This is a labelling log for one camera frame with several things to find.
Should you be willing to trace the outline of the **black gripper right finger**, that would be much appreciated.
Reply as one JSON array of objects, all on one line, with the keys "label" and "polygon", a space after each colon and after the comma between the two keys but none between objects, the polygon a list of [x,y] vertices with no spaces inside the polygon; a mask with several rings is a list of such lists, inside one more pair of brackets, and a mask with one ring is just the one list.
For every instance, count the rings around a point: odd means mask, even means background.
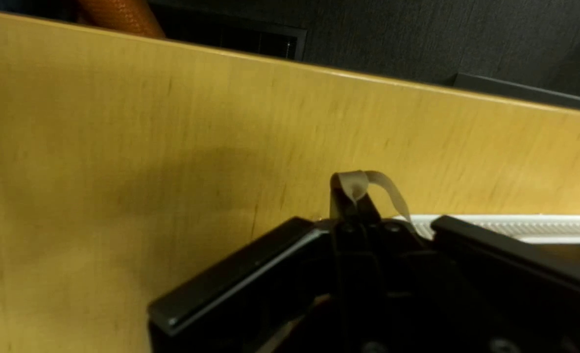
[{"label": "black gripper right finger", "polygon": [[580,262],[504,233],[441,215],[433,245],[464,266],[506,317],[492,343],[504,353],[580,353]]}]

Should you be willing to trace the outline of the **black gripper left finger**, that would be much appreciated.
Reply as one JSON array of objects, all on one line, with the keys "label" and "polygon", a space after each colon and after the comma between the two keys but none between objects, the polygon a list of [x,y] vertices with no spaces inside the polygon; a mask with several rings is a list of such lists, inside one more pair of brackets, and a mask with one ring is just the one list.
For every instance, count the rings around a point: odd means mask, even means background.
[{"label": "black gripper left finger", "polygon": [[151,353],[259,353],[331,294],[331,231],[290,217],[147,305]]}]

